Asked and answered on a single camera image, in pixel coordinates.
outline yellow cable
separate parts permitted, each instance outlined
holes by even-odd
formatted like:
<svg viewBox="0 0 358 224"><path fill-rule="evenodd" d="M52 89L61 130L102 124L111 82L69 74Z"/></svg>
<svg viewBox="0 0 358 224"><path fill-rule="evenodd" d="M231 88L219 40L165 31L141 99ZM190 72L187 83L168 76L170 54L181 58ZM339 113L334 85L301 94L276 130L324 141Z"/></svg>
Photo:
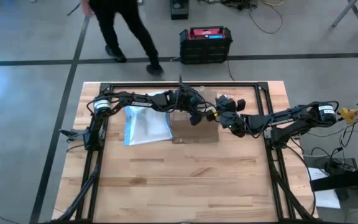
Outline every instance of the yellow cable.
<svg viewBox="0 0 358 224"><path fill-rule="evenodd" d="M259 0L261 3L268 5L268 6L272 6L272 7L277 7L277 6L281 6L285 0L282 0L280 3L271 3L271 2L265 2L264 0Z"/></svg>

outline wooden table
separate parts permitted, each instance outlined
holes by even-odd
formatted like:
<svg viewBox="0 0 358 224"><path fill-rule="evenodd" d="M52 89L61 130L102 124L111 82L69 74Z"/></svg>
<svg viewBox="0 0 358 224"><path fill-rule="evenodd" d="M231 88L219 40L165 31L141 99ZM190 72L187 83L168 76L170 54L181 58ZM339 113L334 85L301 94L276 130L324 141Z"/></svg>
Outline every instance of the wooden table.
<svg viewBox="0 0 358 224"><path fill-rule="evenodd" d="M289 108L284 83L268 84L274 110ZM245 99L246 112L242 113L258 113L253 88L212 89L235 100ZM161 88L115 89L121 90L147 93ZM99 83L84 83L75 129L89 125L91 117L85 106L98 91ZM110 117L94 222L277 221L263 138L238 138L228 129L220 128L216 143L161 141L124 146L124 123L124 110ZM292 142L288 145L300 153ZM306 169L293 152L283 150L283 153L291 190L310 212L313 194ZM79 192L85 158L83 147L67 153L53 218L59 217ZM283 194L281 199L288 216ZM83 217L88 211L87 204Z"/></svg>

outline concrete floor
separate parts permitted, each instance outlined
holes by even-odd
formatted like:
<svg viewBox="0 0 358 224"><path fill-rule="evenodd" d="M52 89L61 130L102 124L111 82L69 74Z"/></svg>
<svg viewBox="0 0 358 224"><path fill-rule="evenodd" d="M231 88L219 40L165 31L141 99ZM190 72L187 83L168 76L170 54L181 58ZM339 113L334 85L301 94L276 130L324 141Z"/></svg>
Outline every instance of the concrete floor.
<svg viewBox="0 0 358 224"><path fill-rule="evenodd" d="M0 216L17 223L28 223L37 195L41 174L57 120L66 81L74 75L68 97L63 128L73 125L83 82L161 80L145 72L147 63L80 64L71 66L83 26L84 15L78 10L66 14L78 0L29 1L0 0ZM335 28L331 23L347 4L346 0L286 0L277 10L282 13L282 29L274 35L259 31L248 16L220 4L191 1L190 18L171 21L169 1L146 0L140 7L144 24L150 31L161 57L179 55L178 33L191 26L226 26L234 42L231 55L264 55L263 60L231 60L236 80L284 80L292 106L314 100L338 100L341 106L355 108L358 99L358 19L350 11ZM268 30L279 25L276 14L261 5L253 12L255 20ZM120 45L128 58L145 54L126 27L116 17ZM91 18L86 30L80 59L108 58L98 23ZM291 56L275 59L275 55ZM327 54L325 58L297 59L304 54ZM332 58L341 54L347 58ZM22 65L7 61L21 61ZM230 80L227 64L182 65L162 63L164 80ZM313 133L329 134L341 129L315 129ZM316 139L304 135L302 146L309 154L315 146L332 152L338 136ZM53 161L52 172L42 207L40 221L52 216L67 144L62 136ZM358 134L346 149L358 165ZM318 208L327 221L358 223L358 210Z"/></svg>

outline person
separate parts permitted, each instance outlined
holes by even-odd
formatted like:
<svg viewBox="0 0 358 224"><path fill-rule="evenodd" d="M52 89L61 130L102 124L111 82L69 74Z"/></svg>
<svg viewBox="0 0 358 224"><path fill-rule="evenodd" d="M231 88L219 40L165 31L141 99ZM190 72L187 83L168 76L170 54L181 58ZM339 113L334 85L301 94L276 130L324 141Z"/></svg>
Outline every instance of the person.
<svg viewBox="0 0 358 224"><path fill-rule="evenodd" d="M128 28L139 40L150 60L146 70L151 75L161 75L163 69L158 61L158 52L153 40L144 27L139 16L137 0L80 0L85 15L95 14L106 41L105 50L117 62L125 63L126 58L118 45L117 34L114 30L114 15L118 12L126 21Z"/></svg>

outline white plastic bag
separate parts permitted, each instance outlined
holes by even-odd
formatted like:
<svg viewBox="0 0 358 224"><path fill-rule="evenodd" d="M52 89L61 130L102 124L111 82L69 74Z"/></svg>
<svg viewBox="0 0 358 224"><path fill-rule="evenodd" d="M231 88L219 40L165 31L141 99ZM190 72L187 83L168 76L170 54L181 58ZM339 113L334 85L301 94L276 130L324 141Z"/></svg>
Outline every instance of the white plastic bag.
<svg viewBox="0 0 358 224"><path fill-rule="evenodd" d="M124 145L133 146L148 142L172 139L167 113L157 112L152 108L126 106Z"/></svg>

